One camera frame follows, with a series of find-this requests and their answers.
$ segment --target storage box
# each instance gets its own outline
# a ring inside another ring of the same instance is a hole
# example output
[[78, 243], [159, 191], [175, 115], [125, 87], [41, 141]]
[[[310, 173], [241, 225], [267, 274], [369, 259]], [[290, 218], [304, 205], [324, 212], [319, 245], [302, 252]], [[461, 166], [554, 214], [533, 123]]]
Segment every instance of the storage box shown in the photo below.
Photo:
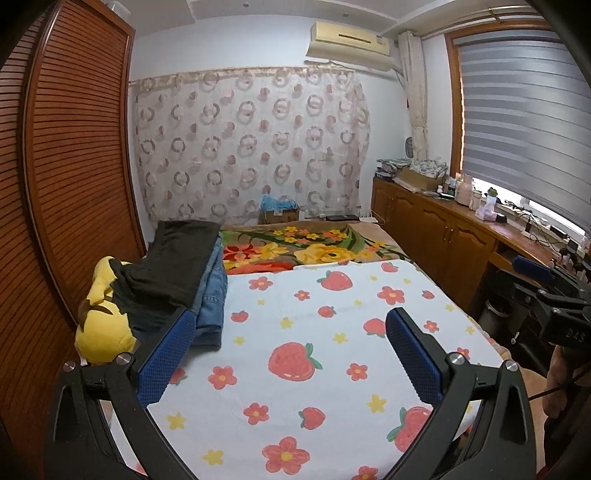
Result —
[[443, 177], [432, 179], [411, 170], [409, 167], [404, 167], [398, 174], [398, 178], [413, 187], [430, 192], [436, 192], [437, 186], [443, 183]]
[[300, 217], [300, 209], [274, 210], [272, 212], [259, 211], [259, 225], [272, 225], [273, 223], [296, 222]]

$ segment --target white curtain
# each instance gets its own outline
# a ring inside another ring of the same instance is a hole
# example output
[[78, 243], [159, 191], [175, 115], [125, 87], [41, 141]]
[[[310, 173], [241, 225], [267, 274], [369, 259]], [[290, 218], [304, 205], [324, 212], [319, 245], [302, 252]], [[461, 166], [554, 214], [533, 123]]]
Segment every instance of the white curtain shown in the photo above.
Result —
[[423, 46], [420, 38], [406, 31], [398, 36], [398, 47], [402, 57], [404, 89], [410, 109], [414, 159], [422, 162], [428, 159], [427, 84]]
[[264, 193], [302, 209], [359, 207], [369, 112], [355, 72], [218, 70], [134, 88], [136, 160], [153, 223], [256, 223]]

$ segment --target denim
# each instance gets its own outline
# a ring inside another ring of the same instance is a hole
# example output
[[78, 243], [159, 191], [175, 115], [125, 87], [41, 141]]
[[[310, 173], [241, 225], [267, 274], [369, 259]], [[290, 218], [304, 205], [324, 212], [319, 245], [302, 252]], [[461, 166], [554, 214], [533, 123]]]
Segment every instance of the denim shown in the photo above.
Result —
[[192, 345], [222, 346], [223, 307], [227, 292], [228, 275], [223, 265], [222, 237], [218, 235], [190, 309], [197, 315]]

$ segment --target louvered wardrobe door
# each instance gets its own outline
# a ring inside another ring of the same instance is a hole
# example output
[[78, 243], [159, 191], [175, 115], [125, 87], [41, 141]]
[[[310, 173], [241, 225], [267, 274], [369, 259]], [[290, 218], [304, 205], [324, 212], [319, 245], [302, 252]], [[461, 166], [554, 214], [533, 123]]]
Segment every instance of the louvered wardrobe door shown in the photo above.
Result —
[[25, 146], [35, 228], [70, 310], [105, 255], [144, 252], [129, 180], [133, 29], [94, 0], [61, 0], [33, 66]]
[[[38, 257], [20, 188], [19, 112], [42, 25], [43, 17], [0, 68], [0, 418], [19, 456], [5, 460], [22, 462], [37, 478], [43, 475], [43, 441], [56, 375], [65, 361], [76, 357], [72, 326]], [[0, 450], [4, 447], [0, 441]], [[0, 462], [0, 478], [6, 478], [9, 467]]]

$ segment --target air conditioner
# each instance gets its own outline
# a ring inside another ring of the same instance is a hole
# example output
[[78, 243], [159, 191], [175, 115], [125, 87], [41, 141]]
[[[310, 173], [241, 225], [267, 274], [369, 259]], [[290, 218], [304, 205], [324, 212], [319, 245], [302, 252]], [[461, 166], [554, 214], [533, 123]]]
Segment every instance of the air conditioner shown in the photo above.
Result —
[[387, 38], [347, 25], [327, 22], [316, 22], [312, 26], [306, 55], [363, 65], [383, 72], [394, 67]]

